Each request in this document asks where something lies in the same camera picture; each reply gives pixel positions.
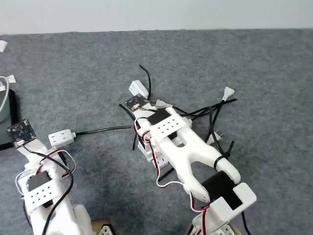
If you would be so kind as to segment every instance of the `white connector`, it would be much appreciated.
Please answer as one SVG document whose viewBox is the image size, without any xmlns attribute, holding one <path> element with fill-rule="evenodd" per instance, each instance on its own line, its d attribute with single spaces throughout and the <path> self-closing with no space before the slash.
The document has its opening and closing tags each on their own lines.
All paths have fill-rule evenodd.
<svg viewBox="0 0 313 235">
<path fill-rule="evenodd" d="M 218 130 L 216 132 L 214 132 L 216 140 L 220 141 L 221 140 L 221 136 L 223 135 L 223 133 L 221 133 L 221 135 L 217 134 Z M 208 145 L 211 145 L 214 143 L 214 139 L 213 139 L 213 135 L 211 134 L 209 136 L 209 140 L 206 142 Z"/>
<path fill-rule="evenodd" d="M 165 103 L 162 100 L 157 99 L 157 101 L 156 101 L 156 108 L 158 108 L 158 109 L 165 109 L 167 107 L 172 107 L 172 105 L 168 104 L 168 103 Z"/>
<path fill-rule="evenodd" d="M 48 138 L 52 147 L 60 148 L 73 143 L 74 138 L 76 138 L 76 134 L 75 132 L 71 132 L 71 130 L 67 129 L 50 134 L 48 135 Z"/>
<path fill-rule="evenodd" d="M 6 48 L 6 45 L 8 45 L 8 43 L 4 40 L 0 40 L 0 52 L 3 53 L 5 48 Z"/>
<path fill-rule="evenodd" d="M 225 87 L 225 89 L 224 89 L 224 96 L 223 96 L 222 100 L 226 101 L 233 94 L 235 94 L 235 91 L 233 89 L 231 89 L 230 87 Z"/>
<path fill-rule="evenodd" d="M 8 80 L 9 83 L 16 83 L 16 79 L 13 74 L 10 76 L 7 76 L 6 79 Z"/>
<path fill-rule="evenodd" d="M 129 91 L 135 96 L 137 94 L 141 94 L 146 99 L 148 98 L 149 92 L 143 86 L 143 84 L 139 81 L 132 81 L 131 85 L 129 86 Z"/>
</svg>

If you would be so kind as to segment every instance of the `electrical plug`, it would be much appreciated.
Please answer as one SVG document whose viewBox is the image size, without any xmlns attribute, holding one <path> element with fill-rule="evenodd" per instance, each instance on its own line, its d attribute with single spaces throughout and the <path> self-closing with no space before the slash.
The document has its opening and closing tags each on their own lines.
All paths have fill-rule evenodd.
<svg viewBox="0 0 313 235">
<path fill-rule="evenodd" d="M 223 133 L 221 133 L 221 134 L 219 135 L 219 134 L 217 134 L 217 132 L 218 132 L 218 130 L 217 130 L 216 132 L 214 132 L 214 134 L 215 134 L 216 140 L 217 140 L 217 141 L 220 141 L 220 140 L 221 140 L 221 136 L 223 135 Z M 209 140 L 208 140 L 206 143 L 207 143 L 208 145 L 211 145 L 211 144 L 214 143 L 214 139 L 213 139 L 213 135 L 212 135 L 212 134 L 209 136 Z"/>
</svg>

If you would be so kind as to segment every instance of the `black electronic device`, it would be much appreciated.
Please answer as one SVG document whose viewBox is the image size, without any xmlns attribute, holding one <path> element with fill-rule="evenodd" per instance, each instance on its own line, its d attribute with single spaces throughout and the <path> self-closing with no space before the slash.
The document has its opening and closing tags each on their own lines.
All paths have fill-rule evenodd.
<svg viewBox="0 0 313 235">
<path fill-rule="evenodd" d="M 5 91 L 0 92 L 0 102 L 4 99 Z M 12 148 L 12 144 L 8 134 L 7 128 L 19 121 L 18 118 L 18 105 L 15 93 L 9 90 L 8 98 L 0 112 L 0 150 Z"/>
</svg>

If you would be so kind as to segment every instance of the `gray carpet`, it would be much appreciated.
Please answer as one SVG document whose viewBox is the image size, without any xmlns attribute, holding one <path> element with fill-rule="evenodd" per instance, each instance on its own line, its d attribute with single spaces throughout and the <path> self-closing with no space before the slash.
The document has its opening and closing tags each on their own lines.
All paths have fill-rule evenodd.
<svg viewBox="0 0 313 235">
<path fill-rule="evenodd" d="M 238 101 L 225 106 L 216 127 L 222 146 L 235 141 L 231 162 L 258 196 L 246 211 L 253 235 L 312 234 L 313 30 L 217 30 L 62 33 L 1 36 L 0 74 L 12 85 L 37 136 L 62 129 L 131 125 L 118 107 L 131 97 L 141 63 L 153 97 L 195 110 L 218 102 L 225 86 Z M 194 123 L 204 137 L 208 118 Z M 77 138 L 66 147 L 78 168 L 70 194 L 92 218 L 110 217 L 121 234 L 181 235 L 195 216 L 180 186 L 159 189 L 134 131 Z M 26 158 L 0 152 L 0 234 L 31 234 L 14 185 Z M 194 164 L 204 180 L 213 171 Z M 175 179 L 171 174 L 167 180 Z M 241 218 L 235 219 L 243 231 Z"/>
</svg>

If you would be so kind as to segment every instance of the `white cable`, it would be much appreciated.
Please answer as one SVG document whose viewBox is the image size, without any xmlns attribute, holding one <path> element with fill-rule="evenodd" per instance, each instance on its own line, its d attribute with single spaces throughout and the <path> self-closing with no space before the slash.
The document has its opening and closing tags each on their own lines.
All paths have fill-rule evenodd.
<svg viewBox="0 0 313 235">
<path fill-rule="evenodd" d="M 156 165 L 156 171 L 157 171 L 156 185 L 157 185 L 159 188 L 166 188 L 166 187 L 169 186 L 170 184 L 180 184 L 180 185 L 184 185 L 182 182 L 179 182 L 179 181 L 171 181 L 171 182 L 168 182 L 168 183 L 166 183 L 166 184 L 164 184 L 164 185 L 160 185 L 160 184 L 158 183 L 158 179 L 160 178 L 160 167 L 158 166 L 158 163 L 157 163 L 157 158 L 156 158 L 155 151 L 153 150 L 151 143 L 149 143 L 149 144 L 150 144 L 150 147 L 151 147 L 152 157 L 153 157 L 154 162 L 155 162 L 155 165 Z"/>
<path fill-rule="evenodd" d="M 74 158 L 70 155 L 70 153 L 67 152 L 66 150 L 60 149 L 60 150 L 57 150 L 57 151 L 53 152 L 52 154 L 50 153 L 48 156 L 49 156 L 49 157 L 52 157 L 54 154 L 60 153 L 60 152 L 65 152 L 65 153 L 71 158 L 71 160 L 72 160 L 73 163 L 74 163 L 74 169 L 73 169 L 73 171 L 72 171 L 72 173 L 74 173 L 74 171 L 76 170 L 76 162 L 75 162 Z"/>
<path fill-rule="evenodd" d="M 0 106 L 0 113 L 1 113 L 1 111 L 2 111 L 2 109 L 4 107 L 4 105 L 5 105 L 5 102 L 6 102 L 7 98 L 8 98 L 8 95 L 9 95 L 9 81 L 4 76 L 0 76 L 0 78 L 3 78 L 5 80 L 5 82 L 6 82 L 6 92 L 5 92 L 5 96 L 4 96 L 4 99 L 2 101 L 2 104 Z"/>
<path fill-rule="evenodd" d="M 21 188 L 20 188 L 20 185 L 19 185 L 19 179 L 21 177 L 22 174 L 26 173 L 26 172 L 29 172 L 29 171 L 33 171 L 33 172 L 36 172 L 35 170 L 25 170 L 25 171 L 22 171 L 21 173 L 19 173 L 16 177 L 15 177 L 15 185 L 16 185 L 16 188 L 18 189 L 19 193 L 21 195 L 24 195 L 23 192 L 21 191 Z"/>
<path fill-rule="evenodd" d="M 206 206 L 206 207 L 201 208 L 201 209 L 196 209 L 194 207 L 194 198 L 193 198 L 191 192 L 189 192 L 189 196 L 190 196 L 190 208 L 191 208 L 192 211 L 194 211 L 196 213 L 201 213 L 201 212 L 203 212 L 203 211 L 205 211 L 205 210 L 207 210 L 209 208 L 209 206 Z"/>
</svg>

